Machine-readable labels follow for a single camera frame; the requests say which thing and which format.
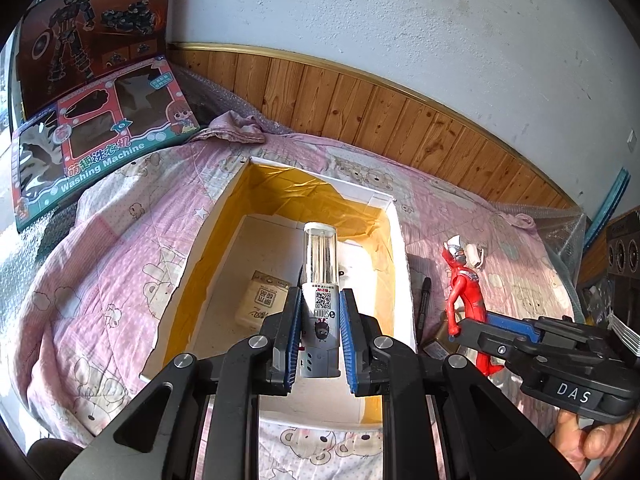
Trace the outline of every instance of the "metal bolt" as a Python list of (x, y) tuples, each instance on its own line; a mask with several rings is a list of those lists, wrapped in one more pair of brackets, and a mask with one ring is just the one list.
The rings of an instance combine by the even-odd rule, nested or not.
[(251, 339), (249, 339), (249, 346), (251, 348), (262, 348), (266, 346), (269, 340), (263, 335), (254, 335)]
[(389, 348), (394, 343), (394, 340), (386, 335), (381, 335), (373, 340), (373, 344), (376, 348), (385, 349)]
[(174, 365), (178, 368), (186, 368), (193, 363), (193, 356), (191, 354), (180, 354), (174, 358)]
[(466, 366), (466, 358), (459, 354), (453, 354), (449, 356), (449, 365), (454, 368), (464, 368)]

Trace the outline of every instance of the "yellow tape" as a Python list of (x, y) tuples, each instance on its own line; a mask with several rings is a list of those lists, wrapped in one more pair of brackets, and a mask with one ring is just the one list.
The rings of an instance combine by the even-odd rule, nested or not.
[[(180, 284), (184, 288), (164, 355), (168, 363), (183, 352), (206, 300), (207, 287), (226, 247), (249, 214), (279, 215), (297, 222), (322, 222), (337, 229), (338, 240), (359, 243), (376, 271), (374, 315), (385, 334), (394, 331), (395, 268), (386, 213), (343, 198), (331, 184), (296, 168), (249, 163), (222, 206), (200, 260)], [(381, 422), (380, 398), (367, 399), (363, 422)]]

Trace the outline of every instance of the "red action figure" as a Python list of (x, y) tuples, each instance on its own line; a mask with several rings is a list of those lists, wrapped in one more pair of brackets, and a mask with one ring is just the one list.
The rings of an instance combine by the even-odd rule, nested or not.
[[(447, 320), (449, 335), (456, 336), (460, 333), (460, 327), (456, 323), (454, 306), (458, 298), (462, 298), (462, 303), (465, 305), (465, 317), (486, 323), (486, 309), (482, 291), (480, 291), (478, 274), (466, 266), (466, 255), (462, 248), (460, 235), (454, 236), (444, 244), (442, 257), (451, 268), (451, 281), (449, 282), (451, 292), (447, 298)], [(492, 365), (491, 357), (481, 352), (478, 352), (476, 367), (485, 377), (504, 368), (502, 365)]]

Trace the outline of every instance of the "wall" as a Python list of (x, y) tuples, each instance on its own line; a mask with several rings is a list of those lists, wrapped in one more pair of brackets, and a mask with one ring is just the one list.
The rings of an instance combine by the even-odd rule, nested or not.
[(484, 126), (592, 216), (621, 165), (640, 203), (640, 49), (607, 0), (173, 0), (172, 41), (354, 66)]

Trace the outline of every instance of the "bed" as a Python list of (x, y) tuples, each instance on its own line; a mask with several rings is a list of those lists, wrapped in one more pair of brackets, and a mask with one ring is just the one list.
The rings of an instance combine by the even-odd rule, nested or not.
[[(395, 197), (415, 294), (425, 276), (432, 280), (423, 336), (439, 326), (448, 291), (440, 251), (457, 234), (486, 248), (479, 275), (489, 310), (520, 318), (573, 315), (527, 218), (382, 156), (287, 130), (213, 83), (197, 83), (194, 98), (207, 91), (219, 97), (211, 113), (233, 109), (250, 118), (222, 119), (215, 135), (144, 156), (85, 191), (74, 227), (20, 306), (8, 351), (12, 383), (53, 436), (88, 444), (143, 388), (140, 371), (198, 229), (249, 156)], [(256, 143), (260, 136), (264, 142)], [(552, 431), (554, 409), (521, 394), (518, 378), (505, 370), (492, 380), (543, 433)], [(381, 478), (381, 452), (378, 430), (260, 426), (261, 478)]]

